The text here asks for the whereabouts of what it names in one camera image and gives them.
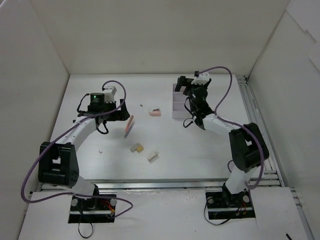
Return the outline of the orange highlighter pen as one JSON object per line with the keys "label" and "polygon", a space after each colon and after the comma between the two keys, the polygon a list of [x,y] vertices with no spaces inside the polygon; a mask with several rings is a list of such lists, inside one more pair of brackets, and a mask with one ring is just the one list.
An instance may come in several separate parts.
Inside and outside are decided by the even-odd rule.
{"label": "orange highlighter pen", "polygon": [[124,132],[125,132],[125,133],[129,130],[131,124],[133,123],[133,120],[134,120],[134,116],[131,115],[130,118],[129,118],[129,120],[128,120],[128,122],[127,122],[127,125],[126,125],[126,127],[125,127],[125,129],[124,129]]}

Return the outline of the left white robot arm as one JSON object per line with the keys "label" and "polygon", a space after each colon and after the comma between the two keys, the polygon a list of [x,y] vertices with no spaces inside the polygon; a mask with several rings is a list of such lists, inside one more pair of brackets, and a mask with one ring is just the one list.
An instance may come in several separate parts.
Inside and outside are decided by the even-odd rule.
{"label": "left white robot arm", "polygon": [[82,204],[89,210],[100,204],[98,187],[80,176],[77,151],[89,135],[99,132],[100,126],[108,122],[126,121],[130,118],[126,100],[115,101],[113,93],[91,93],[86,110],[77,110],[70,131],[57,141],[43,142],[40,146],[38,180],[42,184],[60,186],[73,195],[82,198]]}

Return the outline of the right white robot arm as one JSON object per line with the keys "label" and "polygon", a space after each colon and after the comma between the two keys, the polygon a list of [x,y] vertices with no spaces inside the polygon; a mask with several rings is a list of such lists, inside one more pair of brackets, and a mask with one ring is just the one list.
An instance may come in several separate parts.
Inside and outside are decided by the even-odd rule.
{"label": "right white robot arm", "polygon": [[191,123],[204,131],[228,134],[234,167],[222,185],[221,200],[225,205],[233,206],[242,200],[253,172],[263,168],[270,154],[256,123],[241,125],[222,119],[211,109],[207,103],[211,81],[210,77],[180,76],[174,90],[186,96],[184,108],[190,114]]}

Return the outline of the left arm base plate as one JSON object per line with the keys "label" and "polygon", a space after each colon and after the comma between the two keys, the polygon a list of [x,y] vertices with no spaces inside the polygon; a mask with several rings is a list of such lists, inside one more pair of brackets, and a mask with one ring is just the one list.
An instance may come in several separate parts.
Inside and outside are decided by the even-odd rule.
{"label": "left arm base plate", "polygon": [[69,224],[113,223],[117,200],[116,194],[102,194],[105,198],[80,198],[73,196],[69,209]]}

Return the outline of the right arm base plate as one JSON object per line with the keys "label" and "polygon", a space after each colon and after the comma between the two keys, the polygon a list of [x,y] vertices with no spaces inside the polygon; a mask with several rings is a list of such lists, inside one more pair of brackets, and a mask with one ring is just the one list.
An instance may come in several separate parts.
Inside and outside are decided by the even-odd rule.
{"label": "right arm base plate", "polygon": [[227,203],[221,191],[205,193],[204,213],[209,220],[226,221],[255,218],[255,210],[248,191],[244,191]]}

